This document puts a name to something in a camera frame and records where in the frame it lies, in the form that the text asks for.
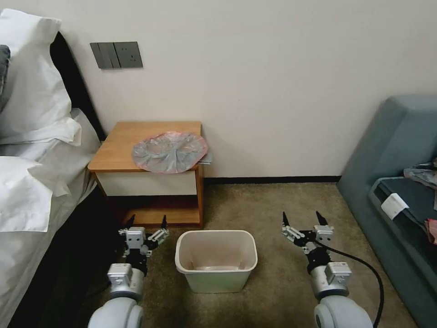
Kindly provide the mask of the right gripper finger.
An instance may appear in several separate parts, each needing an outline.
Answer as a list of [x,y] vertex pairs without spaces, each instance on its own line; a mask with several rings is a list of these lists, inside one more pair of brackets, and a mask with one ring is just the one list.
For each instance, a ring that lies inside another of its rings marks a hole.
[[316,211],[316,217],[319,222],[319,224],[315,226],[316,233],[333,234],[333,227],[329,226],[327,219],[319,211]]
[[291,242],[301,239],[301,233],[289,225],[286,213],[282,212],[282,230],[281,233]]

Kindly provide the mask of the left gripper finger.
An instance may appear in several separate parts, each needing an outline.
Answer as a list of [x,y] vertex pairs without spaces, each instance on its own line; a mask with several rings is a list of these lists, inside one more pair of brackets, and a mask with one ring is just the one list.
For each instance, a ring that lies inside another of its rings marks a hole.
[[155,231],[153,234],[151,234],[147,238],[147,244],[148,245],[160,245],[162,244],[165,239],[169,236],[169,230],[167,229],[167,216],[163,216],[163,220],[161,223],[160,229]]
[[130,228],[133,227],[134,221],[135,221],[135,214],[133,214],[125,223],[124,225],[121,227],[121,229],[118,230],[118,233],[120,236],[125,236],[126,233],[128,232],[128,230]]

